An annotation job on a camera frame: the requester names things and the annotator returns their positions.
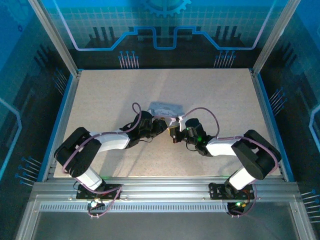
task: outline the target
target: robotic arm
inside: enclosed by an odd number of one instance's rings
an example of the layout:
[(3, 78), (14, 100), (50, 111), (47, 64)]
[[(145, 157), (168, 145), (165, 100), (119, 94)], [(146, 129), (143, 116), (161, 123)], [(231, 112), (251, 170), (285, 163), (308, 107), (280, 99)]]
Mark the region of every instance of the robotic arm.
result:
[[(128, 123), (113, 134), (100, 135), (85, 144), (67, 164), (65, 170), (78, 182), (93, 193), (106, 191), (105, 181), (90, 167), (99, 152), (112, 149), (128, 149), (141, 138), (153, 139), (169, 130), (173, 143), (186, 142), (194, 145), (195, 150), (206, 157), (218, 155), (237, 156), (243, 167), (232, 174), (223, 185), (210, 188), (211, 199), (237, 199), (239, 191), (255, 180), (263, 180), (274, 171), (281, 160), (280, 153), (254, 130), (243, 136), (218, 138), (207, 135), (197, 118), (186, 120), (186, 115), (175, 118), (159, 115), (153, 110), (141, 111), (133, 122)], [(71, 136), (55, 151), (54, 157), (65, 165), (70, 156), (96, 133), (84, 127), (77, 128)]]
[[(90, 167), (97, 153), (112, 149), (129, 149), (138, 144), (141, 138), (153, 139), (167, 129), (164, 120), (154, 119), (147, 111), (141, 111), (141, 119), (137, 126), (129, 131), (138, 121), (139, 114), (133, 122), (115, 132), (121, 134), (105, 134), (90, 140), (66, 166), (65, 170), (78, 182), (87, 186), (92, 191), (102, 192), (106, 189), (105, 181)], [(96, 135), (84, 127), (77, 128), (55, 151), (54, 157), (64, 165), (73, 152), (87, 139)]]
[(173, 143), (184, 141), (194, 145), (195, 150), (206, 157), (237, 156), (242, 163), (243, 167), (227, 179), (224, 189), (219, 190), (225, 191), (229, 199), (250, 183), (263, 180), (281, 160), (279, 151), (255, 130), (248, 130), (243, 136), (218, 138), (207, 135), (197, 118), (187, 120), (184, 125), (169, 129)]

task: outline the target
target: beige table surface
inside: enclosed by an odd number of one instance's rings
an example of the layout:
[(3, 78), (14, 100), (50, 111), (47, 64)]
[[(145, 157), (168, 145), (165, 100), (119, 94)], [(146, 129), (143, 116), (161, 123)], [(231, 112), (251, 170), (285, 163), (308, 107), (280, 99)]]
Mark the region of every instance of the beige table surface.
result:
[[(195, 107), (210, 109), (219, 120), (220, 137), (254, 129), (270, 140), (248, 69), (84, 70), (64, 139), (78, 127), (117, 130), (134, 120), (133, 102), (147, 110), (152, 101), (183, 105), (185, 113)], [(198, 118), (207, 134), (216, 133), (208, 112), (197, 110), (189, 117)], [(204, 157), (188, 151), (183, 142), (173, 144), (166, 131), (151, 143), (98, 153), (91, 166), (102, 177), (168, 177), (229, 176), (242, 165), (235, 156)], [(54, 176), (65, 177), (59, 163)]]

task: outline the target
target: vertical metal post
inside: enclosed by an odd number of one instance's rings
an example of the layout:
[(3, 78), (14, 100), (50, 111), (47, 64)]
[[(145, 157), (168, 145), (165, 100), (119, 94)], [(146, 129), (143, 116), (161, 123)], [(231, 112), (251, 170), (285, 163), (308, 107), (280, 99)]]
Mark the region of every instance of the vertical metal post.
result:
[(33, 8), (35, 14), (37, 15), (38, 19), (40, 20), (42, 26), (44, 27), (46, 33), (50, 37), (52, 43), (54, 44), (56, 50), (60, 54), (62, 60), (64, 61), (66, 67), (70, 71), (70, 73), (76, 77), (78, 74), (78, 68), (72, 59), (67, 46), (65, 45), (62, 37), (60, 36), (57, 28), (51, 21), (49, 14), (42, 4), (41, 1), (38, 0), (28, 0), (31, 7)]
[(276, 43), (278, 42), (279, 38), (283, 34), (288, 22), (290, 21), (291, 17), (295, 13), (296, 8), (299, 5), (300, 1), (301, 0), (289, 0), (285, 5), (280, 17), (276, 21), (276, 24), (274, 25), (272, 32), (270, 33), (267, 41), (265, 42), (265, 45), (263, 46), (263, 49), (260, 55), (258, 56), (253, 66), (253, 72), (255, 74), (258, 74), (261, 71), (264, 64), (266, 63)]

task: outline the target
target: transparent acrylic panel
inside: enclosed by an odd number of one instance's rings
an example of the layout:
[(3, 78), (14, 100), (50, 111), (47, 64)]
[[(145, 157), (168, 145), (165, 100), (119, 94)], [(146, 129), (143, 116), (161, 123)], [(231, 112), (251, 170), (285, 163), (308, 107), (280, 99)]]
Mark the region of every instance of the transparent acrylic panel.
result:
[(13, 239), (70, 73), (27, 0), (0, 1), (0, 21), (0, 238)]
[[(319, 1), (301, 0), (261, 70), (294, 178), (302, 193), (316, 189), (317, 194), (320, 192), (319, 12)], [(320, 233), (319, 223), (314, 224)]]
[(287, 0), (42, 2), (79, 68), (126, 69), (252, 67)]
[(33, 240), (295, 240), (296, 226), (287, 204), (257, 203), (248, 216), (227, 213), (107, 213), (91, 219), (85, 212), (41, 212)]

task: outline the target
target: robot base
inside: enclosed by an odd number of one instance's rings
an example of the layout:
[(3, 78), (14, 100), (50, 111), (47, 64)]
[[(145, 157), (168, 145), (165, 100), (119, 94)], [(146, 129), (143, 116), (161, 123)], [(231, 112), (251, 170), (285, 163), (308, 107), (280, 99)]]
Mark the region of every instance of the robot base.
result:
[[(121, 187), (121, 184), (103, 184), (103, 186), (99, 186), (96, 191), (103, 192), (107, 190), (111, 190), (114, 188)], [(87, 189), (85, 189), (81, 184), (79, 184), (78, 191), (76, 193), (77, 200), (92, 200), (95, 198), (99, 198), (101, 200), (113, 200), (117, 194), (117, 191), (112, 191), (108, 194), (95, 194)]]
[(238, 193), (234, 194), (233, 198), (230, 198), (226, 191), (226, 186), (224, 184), (209, 184), (209, 193), (211, 200), (253, 200), (255, 199), (254, 191), (251, 185), (245, 186)]

